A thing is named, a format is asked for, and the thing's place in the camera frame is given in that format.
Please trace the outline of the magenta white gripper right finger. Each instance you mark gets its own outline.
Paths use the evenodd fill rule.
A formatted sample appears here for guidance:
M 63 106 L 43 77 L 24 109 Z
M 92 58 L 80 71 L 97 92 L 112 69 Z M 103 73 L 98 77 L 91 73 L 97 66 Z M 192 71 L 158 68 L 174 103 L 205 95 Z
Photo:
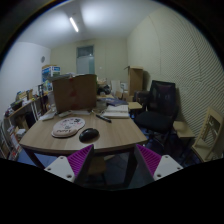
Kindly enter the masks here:
M 139 144 L 135 146 L 135 157 L 145 178 L 151 176 L 154 180 L 160 180 L 182 169 L 169 155 L 161 156 Z

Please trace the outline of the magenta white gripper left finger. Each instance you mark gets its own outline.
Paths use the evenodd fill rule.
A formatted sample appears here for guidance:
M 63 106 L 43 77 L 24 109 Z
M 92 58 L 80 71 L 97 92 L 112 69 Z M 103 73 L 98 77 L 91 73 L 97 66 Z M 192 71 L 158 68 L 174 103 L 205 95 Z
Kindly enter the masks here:
M 93 155 L 94 146 L 89 145 L 68 157 L 59 156 L 45 168 L 45 171 L 73 183 L 83 183 L 87 176 Z

